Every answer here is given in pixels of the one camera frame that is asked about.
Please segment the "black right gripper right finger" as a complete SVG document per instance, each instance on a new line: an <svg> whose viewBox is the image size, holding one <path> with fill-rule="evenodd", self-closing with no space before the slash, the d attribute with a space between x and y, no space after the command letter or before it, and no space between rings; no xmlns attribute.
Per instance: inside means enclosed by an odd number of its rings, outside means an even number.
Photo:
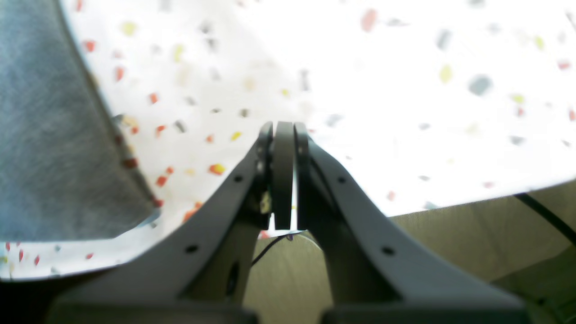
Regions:
<svg viewBox="0 0 576 324"><path fill-rule="evenodd" d="M527 324L524 302L430 252L294 125L298 213L325 254L323 324Z"/></svg>

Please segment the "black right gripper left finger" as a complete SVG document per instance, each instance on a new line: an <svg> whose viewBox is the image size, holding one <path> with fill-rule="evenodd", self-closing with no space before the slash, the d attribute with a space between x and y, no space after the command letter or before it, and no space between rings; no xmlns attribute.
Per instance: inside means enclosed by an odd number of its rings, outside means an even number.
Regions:
<svg viewBox="0 0 576 324"><path fill-rule="evenodd" d="M292 211L293 125L265 123L245 158L179 229L64 293L48 324L256 324L242 308L255 243Z"/></svg>

